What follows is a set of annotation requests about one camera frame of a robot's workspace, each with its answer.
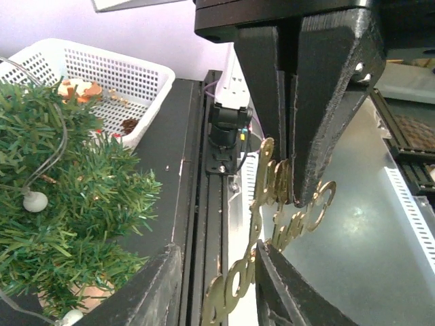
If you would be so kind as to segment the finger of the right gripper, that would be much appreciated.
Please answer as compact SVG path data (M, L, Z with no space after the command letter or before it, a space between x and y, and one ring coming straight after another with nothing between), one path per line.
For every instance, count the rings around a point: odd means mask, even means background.
M285 73L279 68L279 34L275 26L239 29L234 49L262 131L274 139L272 159L288 159Z
M384 68L375 11L355 8L303 19L292 99L295 206L311 200L334 147Z

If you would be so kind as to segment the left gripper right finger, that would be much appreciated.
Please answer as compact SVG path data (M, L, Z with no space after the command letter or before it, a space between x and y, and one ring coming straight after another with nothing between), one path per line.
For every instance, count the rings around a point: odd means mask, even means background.
M259 325L352 325L352 319L322 297L271 244L258 240L255 258Z

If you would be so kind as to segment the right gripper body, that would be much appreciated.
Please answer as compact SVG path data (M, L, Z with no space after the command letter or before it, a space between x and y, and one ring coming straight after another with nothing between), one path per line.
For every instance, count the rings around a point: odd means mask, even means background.
M433 1L195 1L194 30L215 43L232 41L240 26L297 20L350 9L372 10L388 39L434 32Z

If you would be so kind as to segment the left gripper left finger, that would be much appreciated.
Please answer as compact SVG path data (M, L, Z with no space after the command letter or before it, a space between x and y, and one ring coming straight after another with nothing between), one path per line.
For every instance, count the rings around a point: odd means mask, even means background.
M181 248L167 244L121 289L76 324L177 325L181 280Z

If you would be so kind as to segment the gold glitter cutout ornament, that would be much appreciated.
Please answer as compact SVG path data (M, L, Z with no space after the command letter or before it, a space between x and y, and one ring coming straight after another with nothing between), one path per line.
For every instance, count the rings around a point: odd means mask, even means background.
M230 267L215 276L203 299L201 325L257 325L255 305L258 241L282 253L297 238L316 230L334 199L337 184L319 182L308 205L286 210L290 204L290 163L272 158L273 138L261 142L240 173L240 215L230 224Z

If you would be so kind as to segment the white plastic basket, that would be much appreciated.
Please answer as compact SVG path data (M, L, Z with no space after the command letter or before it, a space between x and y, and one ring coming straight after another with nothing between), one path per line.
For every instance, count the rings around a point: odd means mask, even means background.
M45 85L59 79L96 82L103 94L94 114L102 119L103 132L132 149L138 146L175 81L174 71L166 66L63 39L43 39L10 60ZM125 135L121 123L129 118L139 122Z

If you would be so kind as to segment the small green christmas tree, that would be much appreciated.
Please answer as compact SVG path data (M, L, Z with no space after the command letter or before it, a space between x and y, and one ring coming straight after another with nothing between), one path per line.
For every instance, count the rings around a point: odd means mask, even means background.
M148 230L160 183L94 108L1 84L1 290L37 295L49 317L90 310L92 288L107 297L146 261L118 241Z

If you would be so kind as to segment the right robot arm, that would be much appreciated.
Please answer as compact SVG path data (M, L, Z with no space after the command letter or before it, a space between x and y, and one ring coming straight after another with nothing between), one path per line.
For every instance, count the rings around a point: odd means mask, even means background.
M253 103L275 160L290 164L286 201L307 204L342 133L389 59L434 53L433 1L197 1L194 31L229 43L214 130Z

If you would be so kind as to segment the brown pine cone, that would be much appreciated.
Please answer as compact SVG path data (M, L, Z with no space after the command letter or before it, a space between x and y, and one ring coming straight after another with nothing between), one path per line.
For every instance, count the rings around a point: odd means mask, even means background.
M129 119L125 119L122 123L122 129L125 135L130 134L135 127L137 126L139 120L137 119L133 119L133 118L129 118Z

